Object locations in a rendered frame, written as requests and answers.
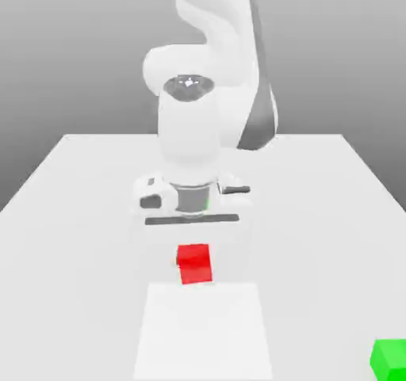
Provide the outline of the small red cube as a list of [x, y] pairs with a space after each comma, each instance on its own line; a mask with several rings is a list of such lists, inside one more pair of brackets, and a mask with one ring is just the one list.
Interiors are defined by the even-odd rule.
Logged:
[[213, 281], [208, 244], [179, 245], [176, 262], [182, 284], [199, 284]]

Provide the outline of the small green cube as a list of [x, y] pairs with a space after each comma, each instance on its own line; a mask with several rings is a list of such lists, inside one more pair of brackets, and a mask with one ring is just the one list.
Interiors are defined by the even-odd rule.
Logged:
[[370, 367], [377, 381], [406, 381], [406, 339], [378, 339]]

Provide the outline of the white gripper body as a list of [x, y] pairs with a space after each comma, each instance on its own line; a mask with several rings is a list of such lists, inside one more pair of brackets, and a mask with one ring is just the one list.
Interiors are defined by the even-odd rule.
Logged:
[[246, 229], [245, 216], [236, 213], [147, 217], [136, 221], [136, 240], [149, 245], [229, 243]]

